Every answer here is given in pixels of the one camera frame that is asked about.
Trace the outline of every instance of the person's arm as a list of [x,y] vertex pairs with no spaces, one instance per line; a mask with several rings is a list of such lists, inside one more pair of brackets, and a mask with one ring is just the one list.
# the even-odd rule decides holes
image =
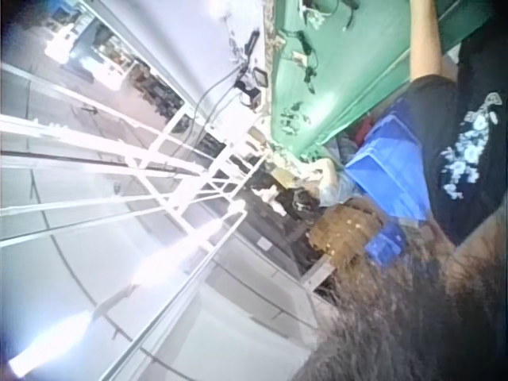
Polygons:
[[411,1],[411,82],[441,75],[441,42],[434,0]]

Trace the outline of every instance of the green table cover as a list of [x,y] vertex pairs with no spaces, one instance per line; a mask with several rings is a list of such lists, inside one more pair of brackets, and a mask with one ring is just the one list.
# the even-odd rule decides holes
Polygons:
[[[316,0],[332,10],[336,0]],[[347,128],[409,78],[410,4],[408,0],[357,0],[349,30],[349,8],[341,3],[316,30],[305,26],[298,0],[277,0],[275,28],[303,30],[316,52],[316,94],[304,83],[305,72],[293,60],[302,52],[296,38],[275,52],[272,79],[271,134],[277,144],[296,156],[320,156],[319,146]],[[491,12],[485,1],[439,0],[443,49],[449,50],[480,27]],[[310,65],[315,65],[314,54]],[[284,127],[291,107],[299,105],[297,120]]]

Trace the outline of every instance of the white cloth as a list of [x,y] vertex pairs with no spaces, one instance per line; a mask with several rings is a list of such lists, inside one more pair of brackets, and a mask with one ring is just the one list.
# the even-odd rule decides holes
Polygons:
[[319,184],[319,206],[329,207],[344,204],[353,196],[360,196],[360,189],[344,172],[337,174],[337,184]]

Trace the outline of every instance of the clutter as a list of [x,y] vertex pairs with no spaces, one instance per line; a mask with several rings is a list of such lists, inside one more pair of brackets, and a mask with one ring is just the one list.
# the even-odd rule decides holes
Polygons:
[[341,163],[342,165],[346,165],[358,152],[358,146],[353,140],[344,135],[339,136],[336,141],[339,154],[341,155]]
[[381,230],[382,220],[372,211],[337,205],[328,208],[309,232],[311,246],[331,256],[341,273],[356,257],[364,257],[365,245]]
[[[307,60],[305,60],[305,65],[303,65],[304,64],[303,61],[301,62],[301,64],[298,62],[297,62],[297,64],[300,67],[305,68],[305,77],[303,79],[303,82],[307,85],[307,89],[309,89],[309,92],[311,94],[316,94],[314,85],[312,84],[312,78],[314,78],[318,75],[318,73],[316,72],[316,70],[318,69],[318,66],[319,66],[318,54],[314,51],[314,49],[312,48],[312,45],[310,45],[310,42],[308,41],[305,33],[302,30],[299,30],[297,32],[291,32],[291,31],[288,31],[285,29],[281,29],[281,32],[286,34],[288,37],[294,37],[294,38],[298,39],[298,41],[300,41],[300,44],[302,45],[303,54],[305,56],[307,56]],[[314,60],[315,60],[314,66],[310,66],[307,62],[308,59],[313,55],[312,53],[314,54]]]

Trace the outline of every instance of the blue bin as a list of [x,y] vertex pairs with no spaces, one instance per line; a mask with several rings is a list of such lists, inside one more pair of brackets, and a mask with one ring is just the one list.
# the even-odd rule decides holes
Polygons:
[[406,234],[394,222],[388,222],[365,246],[365,251],[379,266],[389,265],[406,247]]
[[406,97],[403,95],[393,102],[390,107],[387,108],[384,115],[380,119],[384,119],[388,115],[397,117],[405,126],[411,127],[413,125],[413,117],[410,112],[410,104]]
[[426,219],[430,203],[421,146],[395,115],[374,126],[345,170],[389,215]]

